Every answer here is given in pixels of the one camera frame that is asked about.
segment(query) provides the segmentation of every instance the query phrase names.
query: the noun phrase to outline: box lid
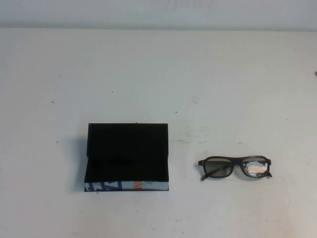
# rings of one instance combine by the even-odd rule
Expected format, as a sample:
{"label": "box lid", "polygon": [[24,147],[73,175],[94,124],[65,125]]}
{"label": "box lid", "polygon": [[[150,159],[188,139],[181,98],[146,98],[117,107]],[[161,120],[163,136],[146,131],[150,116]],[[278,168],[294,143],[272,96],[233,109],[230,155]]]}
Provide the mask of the box lid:
{"label": "box lid", "polygon": [[168,181],[167,124],[102,124],[88,128],[85,182]]}

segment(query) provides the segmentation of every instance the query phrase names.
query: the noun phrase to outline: glasses frame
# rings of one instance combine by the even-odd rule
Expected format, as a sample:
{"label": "glasses frame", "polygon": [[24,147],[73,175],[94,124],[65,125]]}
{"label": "glasses frame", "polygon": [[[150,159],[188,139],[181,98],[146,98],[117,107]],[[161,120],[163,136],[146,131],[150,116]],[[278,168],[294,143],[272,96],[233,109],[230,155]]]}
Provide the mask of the glasses frame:
{"label": "glasses frame", "polygon": [[[265,162],[267,163],[267,171],[266,171],[263,175],[261,175],[261,176],[259,176],[259,177],[253,177],[253,176],[247,175],[247,173],[244,171],[244,169],[243,169],[243,167],[242,167],[242,162],[243,162],[244,160],[246,160],[246,159],[252,159],[252,158],[261,158],[261,159],[264,159]],[[227,175],[224,175],[224,176],[212,176],[212,175],[209,175],[210,172],[207,173],[207,171],[206,171],[206,162],[207,162],[208,160],[211,160],[211,159],[227,159],[227,160],[229,160],[229,161],[231,162],[231,170],[230,170],[230,173],[227,174]],[[266,157],[264,157],[264,156],[261,156],[261,155],[252,155],[252,156],[247,156],[247,157],[210,156],[210,157],[208,157],[208,158],[206,158],[206,159],[204,159],[204,160],[198,161],[198,165],[203,166],[203,167],[204,167],[204,171],[205,171],[205,175],[202,177],[202,181],[204,181],[206,178],[213,178],[213,179],[226,178],[226,177],[228,177],[228,176],[230,176],[230,175],[232,174],[235,165],[239,165],[240,168],[241,168],[241,170],[242,170],[242,172],[243,172],[246,176],[248,176],[248,177],[250,177],[250,178],[253,178],[253,179],[260,179],[260,178],[264,178],[264,177],[266,177],[266,176],[272,177],[272,174],[269,172],[269,167],[270,167],[271,164],[272,164],[272,163],[271,163],[271,160],[269,160],[268,158],[266,158]]]}

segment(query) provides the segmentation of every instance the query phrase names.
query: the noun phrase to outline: tinted lens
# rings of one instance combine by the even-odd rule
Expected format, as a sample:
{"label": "tinted lens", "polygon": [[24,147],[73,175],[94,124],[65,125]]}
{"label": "tinted lens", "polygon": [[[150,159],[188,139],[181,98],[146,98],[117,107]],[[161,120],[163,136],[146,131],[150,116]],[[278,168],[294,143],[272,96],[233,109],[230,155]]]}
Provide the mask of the tinted lens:
{"label": "tinted lens", "polygon": [[214,158],[205,163],[206,172],[209,177],[225,177],[230,174],[232,163],[230,160]]}
{"label": "tinted lens", "polygon": [[241,168],[251,177],[262,177],[267,172],[267,162],[263,158],[250,158],[242,161]]}

